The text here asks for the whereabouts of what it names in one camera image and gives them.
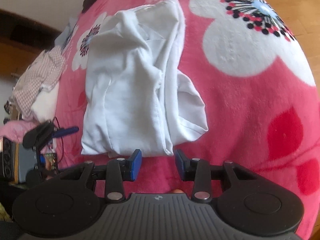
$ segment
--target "blue gripper pad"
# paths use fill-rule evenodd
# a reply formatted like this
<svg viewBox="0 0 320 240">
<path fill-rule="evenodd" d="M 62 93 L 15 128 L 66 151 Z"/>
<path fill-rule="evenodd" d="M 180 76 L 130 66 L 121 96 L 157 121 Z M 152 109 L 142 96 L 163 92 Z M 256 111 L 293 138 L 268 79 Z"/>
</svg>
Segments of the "blue gripper pad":
<svg viewBox="0 0 320 240">
<path fill-rule="evenodd" d="M 185 172 L 186 172 L 186 164 L 189 159 L 184 155 L 184 153 L 180 150 L 174 151 L 174 158 L 178 173 L 180 175 L 181 180 L 185 180 Z"/>
<path fill-rule="evenodd" d="M 142 163 L 142 152 L 140 149 L 136 149 L 130 158 L 127 160 L 129 162 L 130 171 L 130 179 L 135 181 L 139 174 L 139 170 Z"/>
</svg>

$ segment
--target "floral blanket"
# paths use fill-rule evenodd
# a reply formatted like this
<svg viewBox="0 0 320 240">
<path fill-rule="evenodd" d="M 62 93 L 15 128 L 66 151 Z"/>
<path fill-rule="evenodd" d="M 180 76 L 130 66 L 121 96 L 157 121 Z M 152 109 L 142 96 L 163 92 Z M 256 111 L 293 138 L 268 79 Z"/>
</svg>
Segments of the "floral blanket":
<svg viewBox="0 0 320 240">
<path fill-rule="evenodd" d="M 105 17 L 161 0 L 97 0 L 79 20 L 63 54 L 56 116 L 62 127 L 83 127 L 90 41 Z M 179 145 L 189 157 L 221 165 L 233 160 L 296 193 L 305 215 L 297 234 L 308 239 L 320 197 L 319 99 L 315 82 L 294 33 L 265 0 L 179 0 L 186 18 L 179 69 L 188 75 L 206 105 L 209 131 Z M 81 156 L 81 132 L 66 137 L 61 166 L 105 155 Z M 62 157 L 58 141 L 57 152 Z M 213 183 L 219 194 L 218 183 Z M 96 193 L 103 195 L 103 182 Z M 174 159 L 146 158 L 138 180 L 126 192 L 190 192 Z"/>
</svg>

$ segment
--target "blue pen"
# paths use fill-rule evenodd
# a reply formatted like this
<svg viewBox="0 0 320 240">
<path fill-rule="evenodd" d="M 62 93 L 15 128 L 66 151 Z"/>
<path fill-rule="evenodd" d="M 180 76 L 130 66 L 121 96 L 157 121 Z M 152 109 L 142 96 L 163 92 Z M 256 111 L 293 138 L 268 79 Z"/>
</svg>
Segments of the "blue pen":
<svg viewBox="0 0 320 240">
<path fill-rule="evenodd" d="M 70 134 L 76 133 L 78 131 L 79 131 L 79 127 L 77 127 L 77 126 L 72 126 L 72 127 L 69 127 L 69 128 L 61 128 L 61 129 L 56 130 L 52 134 L 52 138 L 63 137 L 63 136 L 66 136 L 66 135 L 70 135 Z"/>
</svg>

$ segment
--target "wire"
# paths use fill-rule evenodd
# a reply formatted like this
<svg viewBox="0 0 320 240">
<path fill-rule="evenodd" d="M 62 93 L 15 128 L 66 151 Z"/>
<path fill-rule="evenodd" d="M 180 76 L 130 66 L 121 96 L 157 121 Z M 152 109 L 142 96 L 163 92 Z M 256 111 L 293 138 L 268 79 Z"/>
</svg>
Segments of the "wire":
<svg viewBox="0 0 320 240">
<path fill-rule="evenodd" d="M 54 119 L 57 121 L 58 128 L 60 129 L 60 124 L 59 124 L 58 118 L 55 116 Z M 63 146 L 63 139 L 62 139 L 62 137 L 61 137 L 61 145 L 62 145 L 62 155 L 61 155 L 60 160 L 58 161 L 58 164 L 62 161 L 62 159 L 63 159 L 63 157 L 64 157 L 64 146 Z"/>
</svg>

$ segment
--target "ribbed gray surface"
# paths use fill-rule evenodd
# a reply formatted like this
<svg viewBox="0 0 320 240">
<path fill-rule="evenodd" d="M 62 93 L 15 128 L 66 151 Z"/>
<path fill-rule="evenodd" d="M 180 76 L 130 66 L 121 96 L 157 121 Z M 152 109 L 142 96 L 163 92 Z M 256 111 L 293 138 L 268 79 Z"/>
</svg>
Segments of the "ribbed gray surface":
<svg viewBox="0 0 320 240">
<path fill-rule="evenodd" d="M 24 234 L 20 240 L 48 240 Z M 132 194 L 122 204 L 108 205 L 90 228 L 60 240 L 300 240 L 293 233 L 258 237 L 242 233 L 223 221 L 209 205 L 185 194 Z"/>
</svg>

